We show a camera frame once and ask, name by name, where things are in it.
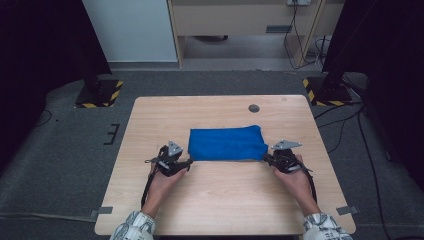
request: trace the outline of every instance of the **wrist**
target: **wrist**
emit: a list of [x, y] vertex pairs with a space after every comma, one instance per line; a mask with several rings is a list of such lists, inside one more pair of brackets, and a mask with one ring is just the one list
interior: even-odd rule
[[303, 212], [303, 216], [321, 212], [321, 209], [310, 194], [303, 197], [295, 197], [295, 199]]
[[144, 205], [141, 207], [141, 212], [154, 219], [159, 211], [161, 204], [161, 199], [148, 196], [146, 203], [144, 203]]

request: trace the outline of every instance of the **gray carpet floor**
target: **gray carpet floor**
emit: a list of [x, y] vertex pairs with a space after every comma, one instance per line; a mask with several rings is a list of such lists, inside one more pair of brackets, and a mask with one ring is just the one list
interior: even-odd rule
[[[102, 204], [134, 100], [139, 96], [306, 96], [302, 80], [316, 75], [306, 71], [115, 72], [112, 78], [124, 81], [117, 101], [113, 107], [93, 109], [74, 108], [82, 81], [56, 89], [47, 97], [48, 111], [41, 115], [40, 126], [34, 127], [0, 179], [0, 212], [88, 218], [90, 211]], [[360, 107], [361, 104], [337, 108], [318, 118], [317, 125], [349, 117]], [[315, 116], [329, 108], [311, 106]], [[363, 114], [360, 119], [376, 168], [388, 233], [393, 239], [424, 236], [424, 193], [401, 163], [386, 160], [373, 124]], [[111, 139], [108, 132], [115, 129], [111, 124], [120, 124], [120, 128], [114, 144], [104, 145]], [[352, 236], [361, 240], [386, 239], [357, 118], [346, 121], [341, 132], [342, 124], [321, 127], [320, 132], [327, 150], [337, 145], [342, 134], [340, 145], [329, 155], [348, 204], [360, 210], [353, 215], [357, 230]], [[83, 221], [1, 217], [0, 239], [108, 239], [97, 236], [94, 225]]]

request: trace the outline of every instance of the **human hand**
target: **human hand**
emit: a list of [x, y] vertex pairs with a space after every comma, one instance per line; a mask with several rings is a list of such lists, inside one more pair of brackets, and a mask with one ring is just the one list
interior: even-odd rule
[[[155, 163], [152, 163], [150, 174], [155, 170]], [[151, 218], [155, 218], [162, 202], [171, 192], [171, 189], [187, 172], [187, 168], [180, 170], [178, 173], [167, 177], [160, 171], [157, 172], [150, 185], [146, 203], [142, 206], [141, 211]]]
[[[301, 155], [295, 155], [303, 163]], [[305, 216], [321, 212], [312, 197], [308, 177], [301, 169], [292, 173], [282, 173], [276, 167], [271, 167], [274, 175], [283, 183], [287, 191], [296, 199]]]

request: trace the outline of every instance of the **white wall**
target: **white wall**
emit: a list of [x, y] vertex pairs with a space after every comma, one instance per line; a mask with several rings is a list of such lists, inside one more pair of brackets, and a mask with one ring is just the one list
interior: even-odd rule
[[177, 62], [166, 0], [83, 0], [109, 62]]

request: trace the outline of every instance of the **blue cloth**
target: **blue cloth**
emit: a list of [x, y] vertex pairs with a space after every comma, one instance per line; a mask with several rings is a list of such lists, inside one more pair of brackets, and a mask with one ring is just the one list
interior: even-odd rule
[[268, 151], [261, 128], [191, 129], [188, 153], [194, 161], [262, 160]]

